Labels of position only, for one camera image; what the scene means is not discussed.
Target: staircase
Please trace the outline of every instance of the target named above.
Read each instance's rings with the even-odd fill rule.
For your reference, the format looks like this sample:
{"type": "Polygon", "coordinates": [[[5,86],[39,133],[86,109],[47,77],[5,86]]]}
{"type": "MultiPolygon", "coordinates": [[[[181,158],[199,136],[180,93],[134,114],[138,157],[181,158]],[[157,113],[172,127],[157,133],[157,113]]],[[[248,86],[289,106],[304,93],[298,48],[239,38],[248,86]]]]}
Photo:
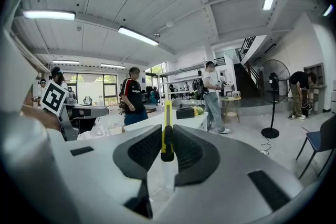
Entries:
{"type": "Polygon", "coordinates": [[[260,97],[258,88],[248,72],[240,63],[234,64],[237,91],[240,91],[240,96],[242,98],[246,97],[260,97]]]}

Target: yellow object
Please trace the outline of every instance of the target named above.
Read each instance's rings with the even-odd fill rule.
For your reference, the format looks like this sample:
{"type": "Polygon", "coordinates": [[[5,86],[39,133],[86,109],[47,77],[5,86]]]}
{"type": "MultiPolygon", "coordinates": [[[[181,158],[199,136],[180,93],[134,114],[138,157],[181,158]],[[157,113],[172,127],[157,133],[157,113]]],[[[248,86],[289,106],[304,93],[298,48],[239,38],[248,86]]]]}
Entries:
{"type": "Polygon", "coordinates": [[[172,106],[172,101],[166,100],[164,102],[164,126],[163,126],[163,131],[162,131],[162,136],[161,136],[161,141],[162,141],[162,147],[161,147],[161,153],[166,153],[166,144],[164,143],[164,129],[167,125],[170,125],[173,127],[173,106],[172,106]]]}

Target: chair leg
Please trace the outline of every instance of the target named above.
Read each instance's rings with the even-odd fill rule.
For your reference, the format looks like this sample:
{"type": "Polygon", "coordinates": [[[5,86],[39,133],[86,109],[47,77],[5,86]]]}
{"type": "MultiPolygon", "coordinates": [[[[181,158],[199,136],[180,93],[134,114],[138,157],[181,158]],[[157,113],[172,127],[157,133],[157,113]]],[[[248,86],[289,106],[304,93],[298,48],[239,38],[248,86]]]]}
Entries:
{"type": "Polygon", "coordinates": [[[328,159],[326,160],[326,162],[325,162],[324,166],[322,167],[321,171],[320,171],[320,172],[319,172],[319,174],[317,175],[318,177],[321,175],[321,173],[322,173],[323,169],[326,167],[326,165],[327,165],[327,163],[328,163],[328,161],[329,161],[329,159],[330,159],[330,157],[331,157],[331,155],[332,155],[333,151],[334,151],[334,149],[332,149],[332,150],[331,150],[331,152],[330,152],[330,155],[329,155],[328,159]]]}
{"type": "Polygon", "coordinates": [[[309,164],[311,163],[311,161],[313,160],[314,156],[315,156],[316,152],[313,152],[313,155],[311,155],[310,160],[308,161],[306,167],[304,168],[303,172],[301,173],[301,175],[299,176],[299,179],[303,176],[303,174],[305,173],[305,171],[307,170],[309,164]]]}
{"type": "Polygon", "coordinates": [[[300,152],[299,152],[299,155],[296,157],[295,160],[297,160],[297,159],[299,158],[299,156],[300,156],[300,154],[301,154],[301,152],[302,152],[302,150],[303,150],[303,148],[304,148],[304,145],[306,144],[307,140],[308,140],[308,138],[306,137],[306,140],[305,140],[305,142],[304,142],[303,145],[302,145],[302,148],[301,148],[301,150],[300,150],[300,152]]]}

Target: floor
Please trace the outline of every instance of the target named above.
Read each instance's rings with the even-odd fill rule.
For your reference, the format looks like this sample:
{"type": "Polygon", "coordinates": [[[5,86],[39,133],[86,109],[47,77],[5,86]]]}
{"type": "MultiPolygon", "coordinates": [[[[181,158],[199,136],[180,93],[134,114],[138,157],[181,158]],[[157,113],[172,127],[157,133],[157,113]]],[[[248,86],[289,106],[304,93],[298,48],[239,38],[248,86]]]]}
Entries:
{"type": "MultiPolygon", "coordinates": [[[[162,113],[162,107],[155,107],[157,111],[150,113],[149,117],[162,113]]],[[[313,115],[305,120],[290,120],[288,115],[289,113],[287,112],[275,114],[274,128],[280,132],[280,135],[278,138],[270,140],[271,148],[267,152],[271,159],[299,177],[313,152],[310,144],[307,143],[300,158],[297,161],[295,160],[306,137],[307,131],[305,129],[318,131],[321,124],[331,117],[333,113],[313,115]]],[[[230,128],[231,132],[225,136],[245,142],[262,152],[267,150],[269,145],[262,145],[267,143],[267,140],[262,137],[260,131],[265,127],[269,127],[270,122],[271,114],[241,116],[240,123],[238,123],[237,117],[226,117],[225,126],[230,128]]],[[[81,134],[78,139],[92,139],[118,134],[121,132],[122,124],[123,115],[119,114],[119,110],[111,111],[109,115],[102,117],[100,122],[96,122],[96,126],[92,131],[81,134]]],[[[216,133],[216,129],[210,129],[210,132],[216,133]]],[[[323,167],[328,155],[329,152],[322,152],[315,156],[300,180],[304,186],[308,186],[317,180],[317,174],[323,167]]],[[[175,174],[177,174],[176,158],[171,163],[163,164],[159,155],[148,172],[148,188],[154,214],[160,211],[172,193],[175,174]]]]}

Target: person's hand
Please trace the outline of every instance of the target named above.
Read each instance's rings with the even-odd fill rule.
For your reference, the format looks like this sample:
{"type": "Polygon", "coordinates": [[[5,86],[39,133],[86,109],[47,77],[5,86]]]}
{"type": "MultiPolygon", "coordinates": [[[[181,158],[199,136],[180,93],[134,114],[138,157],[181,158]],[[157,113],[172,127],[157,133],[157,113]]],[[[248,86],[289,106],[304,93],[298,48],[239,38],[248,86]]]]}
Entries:
{"type": "Polygon", "coordinates": [[[130,111],[135,111],[135,107],[133,106],[133,104],[130,104],[128,107],[130,108],[130,111]]]}

